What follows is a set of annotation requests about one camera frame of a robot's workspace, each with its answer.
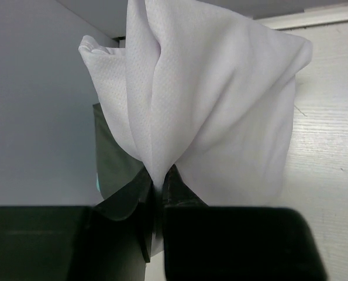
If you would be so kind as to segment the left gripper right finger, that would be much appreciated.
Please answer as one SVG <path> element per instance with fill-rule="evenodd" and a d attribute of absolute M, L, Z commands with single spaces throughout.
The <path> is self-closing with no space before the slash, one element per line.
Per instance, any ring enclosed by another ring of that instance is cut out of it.
<path fill-rule="evenodd" d="M 281 207 L 210 207 L 173 166 L 163 185 L 167 280 L 326 280 L 311 229 Z"/>

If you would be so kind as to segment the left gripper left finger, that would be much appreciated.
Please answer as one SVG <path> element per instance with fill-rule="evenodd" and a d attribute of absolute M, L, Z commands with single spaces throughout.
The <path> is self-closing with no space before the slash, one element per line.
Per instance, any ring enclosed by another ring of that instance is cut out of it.
<path fill-rule="evenodd" d="M 0 280 L 144 280 L 154 194 L 142 169 L 96 206 L 0 206 Z"/>

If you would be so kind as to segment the white t-shirt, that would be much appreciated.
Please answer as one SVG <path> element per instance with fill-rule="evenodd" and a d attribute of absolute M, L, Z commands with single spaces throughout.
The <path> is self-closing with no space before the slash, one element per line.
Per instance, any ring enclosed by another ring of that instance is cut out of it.
<path fill-rule="evenodd" d="M 116 143 L 157 189 L 176 166 L 209 205 L 280 193 L 309 40 L 200 1 L 129 1 L 123 48 L 84 36 L 78 50 Z"/>

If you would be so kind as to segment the teal folded t-shirt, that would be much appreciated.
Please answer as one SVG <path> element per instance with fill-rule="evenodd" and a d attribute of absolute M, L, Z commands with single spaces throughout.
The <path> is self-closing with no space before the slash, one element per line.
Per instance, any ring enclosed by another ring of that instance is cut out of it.
<path fill-rule="evenodd" d="M 96 178 L 96 187 L 97 187 L 97 190 L 101 193 L 101 186 L 100 186 L 100 183 L 99 183 L 99 176 L 97 174 L 97 178 Z"/>

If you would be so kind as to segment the grey folded t-shirt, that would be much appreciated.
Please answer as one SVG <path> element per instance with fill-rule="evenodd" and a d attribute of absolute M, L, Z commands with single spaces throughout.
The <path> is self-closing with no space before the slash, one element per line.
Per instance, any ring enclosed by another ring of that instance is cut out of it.
<path fill-rule="evenodd" d="M 97 174 L 104 199 L 128 184 L 143 168 L 143 163 L 131 157 L 115 141 L 100 104 L 93 105 L 95 124 L 95 155 Z"/>

